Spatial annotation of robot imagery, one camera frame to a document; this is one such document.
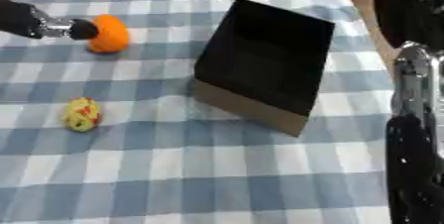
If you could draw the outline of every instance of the blue and white tablecloth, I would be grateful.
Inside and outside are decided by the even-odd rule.
[[[233,0],[15,1],[116,15],[134,43],[94,56],[0,34],[1,223],[389,224],[392,85],[350,0],[256,0],[337,24],[298,138],[192,98],[194,61]],[[79,96],[104,108],[97,130],[61,124]]]

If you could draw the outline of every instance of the table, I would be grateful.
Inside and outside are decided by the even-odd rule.
[[[350,0],[257,0],[337,24],[298,138],[192,98],[193,63],[233,0],[15,1],[111,13],[133,44],[93,56],[85,42],[0,33],[3,223],[389,224],[392,85]],[[59,120],[78,96],[105,110],[87,134]]]

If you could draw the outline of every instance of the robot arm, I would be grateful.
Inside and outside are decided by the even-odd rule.
[[[98,35],[98,29],[85,20],[52,18],[33,5],[6,0],[0,0],[0,31],[33,39],[69,36],[84,40]]]
[[[387,125],[388,203],[393,224],[444,223],[444,0],[375,0],[395,48]]]

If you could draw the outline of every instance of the dark fabric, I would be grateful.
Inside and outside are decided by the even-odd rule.
[[[381,31],[394,47],[405,41],[444,50],[444,19],[434,15],[427,2],[419,0],[375,0],[375,11]]]

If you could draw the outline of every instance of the orange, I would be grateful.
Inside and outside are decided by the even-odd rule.
[[[99,35],[91,39],[89,48],[99,54],[117,53],[124,50],[130,43],[127,27],[117,17],[100,15],[94,19]]]

